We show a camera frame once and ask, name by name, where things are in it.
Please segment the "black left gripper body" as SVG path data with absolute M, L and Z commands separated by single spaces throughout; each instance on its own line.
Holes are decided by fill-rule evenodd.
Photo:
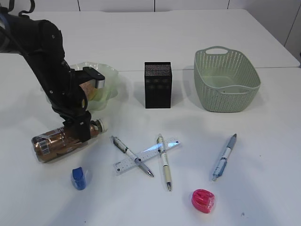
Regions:
M 70 118 L 85 115 L 87 98 L 77 83 L 74 70 L 65 59 L 33 54 L 26 57 L 26 62 L 36 75 L 55 112 Z

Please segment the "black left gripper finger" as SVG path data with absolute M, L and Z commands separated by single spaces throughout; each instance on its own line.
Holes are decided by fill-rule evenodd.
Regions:
M 63 125 L 65 127 L 72 127 L 75 123 L 75 120 L 73 118 L 64 117 L 63 119 L 64 119 Z
M 90 135 L 91 113 L 85 111 L 81 116 L 76 116 L 74 119 L 74 130 L 80 142 L 84 143 L 91 138 Z

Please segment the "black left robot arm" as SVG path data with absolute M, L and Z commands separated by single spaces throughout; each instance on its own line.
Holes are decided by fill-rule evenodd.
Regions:
M 48 20 L 32 20 L 13 16 L 0 9 L 0 51 L 24 57 L 54 112 L 65 121 L 64 126 L 85 142 L 91 138 L 91 114 L 81 84 L 92 80 L 85 71 L 71 69 L 65 61 L 61 31 Z

